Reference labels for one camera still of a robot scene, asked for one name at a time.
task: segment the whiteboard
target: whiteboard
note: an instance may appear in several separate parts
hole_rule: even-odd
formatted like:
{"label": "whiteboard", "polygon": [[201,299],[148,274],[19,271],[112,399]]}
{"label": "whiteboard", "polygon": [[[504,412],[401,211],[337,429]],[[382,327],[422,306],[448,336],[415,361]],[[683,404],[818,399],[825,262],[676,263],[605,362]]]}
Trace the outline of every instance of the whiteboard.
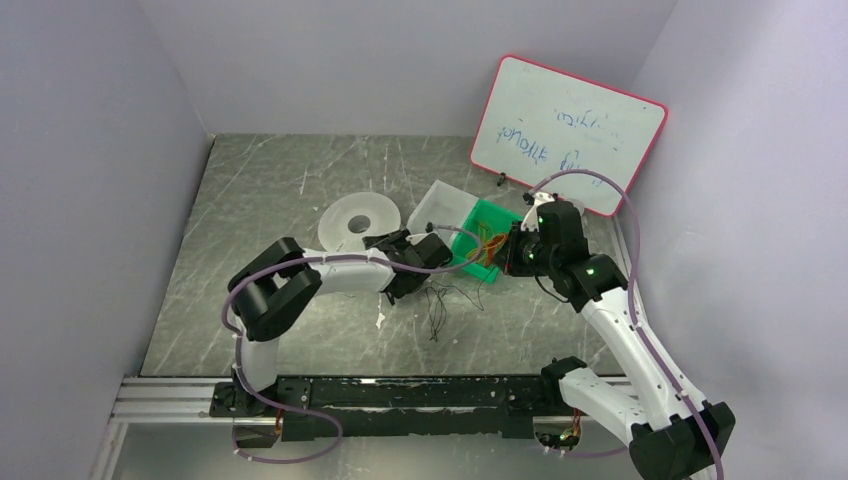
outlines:
{"label": "whiteboard", "polygon": [[[651,100],[507,55],[483,111],[471,163],[528,186],[585,168],[629,189],[668,112]],[[588,175],[560,177],[545,191],[604,216],[621,197]]]}

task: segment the green container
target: green container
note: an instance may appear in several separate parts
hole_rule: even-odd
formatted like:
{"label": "green container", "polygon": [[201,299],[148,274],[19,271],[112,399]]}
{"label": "green container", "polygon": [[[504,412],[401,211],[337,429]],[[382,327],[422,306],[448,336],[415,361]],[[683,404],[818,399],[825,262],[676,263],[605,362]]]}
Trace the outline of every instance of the green container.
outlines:
{"label": "green container", "polygon": [[[495,235],[498,233],[508,233],[509,227],[512,226],[512,222],[516,220],[521,221],[523,219],[524,217],[512,213],[503,207],[499,207],[494,203],[487,202],[485,200],[478,200],[477,204],[474,205],[474,208],[471,209],[471,213],[469,213],[468,217],[465,219],[465,223],[462,225],[462,228],[479,235],[481,225],[486,225],[492,229],[491,235]],[[457,235],[453,241],[453,245],[451,246],[453,260],[450,264],[459,265],[460,263],[467,261],[465,256],[468,255],[468,252],[473,250],[476,246],[477,242],[468,235]],[[487,268],[480,263],[473,263],[462,270],[486,283],[494,283],[495,278],[498,276],[498,267],[494,265],[490,265]]]}

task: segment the metal table surface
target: metal table surface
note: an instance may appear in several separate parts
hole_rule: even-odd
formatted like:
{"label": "metal table surface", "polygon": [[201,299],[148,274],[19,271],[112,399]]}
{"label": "metal table surface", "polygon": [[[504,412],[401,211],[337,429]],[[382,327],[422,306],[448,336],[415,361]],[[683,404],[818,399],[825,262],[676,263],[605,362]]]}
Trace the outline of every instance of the metal table surface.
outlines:
{"label": "metal table surface", "polygon": [[[611,433],[587,422],[580,452],[621,446]],[[133,425],[126,434],[113,480],[490,480],[568,478],[635,480],[626,454],[602,460],[545,454],[532,440],[498,435],[346,438],[326,457],[296,465],[263,465],[232,454],[227,426]],[[326,447],[328,439],[277,444],[254,451],[293,458]]]}
{"label": "metal table surface", "polygon": [[[524,187],[495,185],[473,167],[466,137],[219,135],[215,141],[142,375],[228,374],[233,339],[220,324],[229,279],[282,236],[321,250],[318,220],[335,200],[375,191],[406,220],[434,180],[523,214]],[[586,214],[592,252],[623,265],[610,219]],[[478,280],[462,273],[435,279],[476,300]],[[598,374],[621,374],[601,338],[542,292],[533,279],[499,276],[479,289],[484,311],[457,291],[448,318],[431,336],[428,300],[417,292],[392,307],[384,295],[317,297],[280,341],[286,374],[537,373],[552,357],[576,355]],[[382,312],[385,319],[377,328]]]}

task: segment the gray wall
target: gray wall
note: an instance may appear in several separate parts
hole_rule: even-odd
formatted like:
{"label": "gray wall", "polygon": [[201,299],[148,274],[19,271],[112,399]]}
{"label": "gray wall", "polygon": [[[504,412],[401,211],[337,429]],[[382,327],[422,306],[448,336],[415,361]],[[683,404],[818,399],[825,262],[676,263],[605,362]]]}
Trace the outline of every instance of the gray wall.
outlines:
{"label": "gray wall", "polygon": [[846,25],[844,0],[681,0],[633,88],[670,111],[633,190],[641,291],[737,415],[727,478],[848,476]]}
{"label": "gray wall", "polygon": [[87,478],[206,144],[134,0],[0,5],[0,477]]}
{"label": "gray wall", "polygon": [[473,135],[512,52],[628,87],[676,0],[140,0],[211,132]]}

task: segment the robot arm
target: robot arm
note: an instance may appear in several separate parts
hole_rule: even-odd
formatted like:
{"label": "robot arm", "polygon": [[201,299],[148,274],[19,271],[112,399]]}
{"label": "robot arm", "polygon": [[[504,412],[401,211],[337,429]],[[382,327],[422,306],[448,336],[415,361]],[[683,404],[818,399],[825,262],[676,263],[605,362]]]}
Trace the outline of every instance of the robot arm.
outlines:
{"label": "robot arm", "polygon": [[[542,192],[525,200],[533,204],[531,211],[523,222],[513,224],[495,255],[496,264],[508,275],[549,277],[554,290],[601,335],[638,400],[613,388],[573,357],[545,367],[542,376],[557,385],[563,402],[586,412],[628,445],[643,478],[686,478],[704,471],[712,465],[712,457],[684,397],[699,410],[719,452],[724,451],[735,424],[732,412],[724,403],[711,405],[662,347],[643,314],[629,311],[626,279],[608,256],[589,254],[577,209]],[[683,394],[678,394],[648,351],[639,330]]]}
{"label": "robot arm", "polygon": [[[404,265],[435,268],[452,258],[450,249],[436,234],[411,236],[407,230],[366,237],[364,252],[370,258],[393,260]],[[228,285],[232,291],[246,277],[269,266],[301,257],[323,257],[325,252],[304,249],[290,237],[268,247]],[[285,282],[278,282],[280,277]],[[428,275],[395,271],[376,262],[302,264],[273,277],[247,285],[233,301],[233,312],[245,332],[242,373],[256,391],[277,380],[276,362],[280,336],[288,331],[316,296],[337,292],[383,292],[389,302],[418,289]]]}

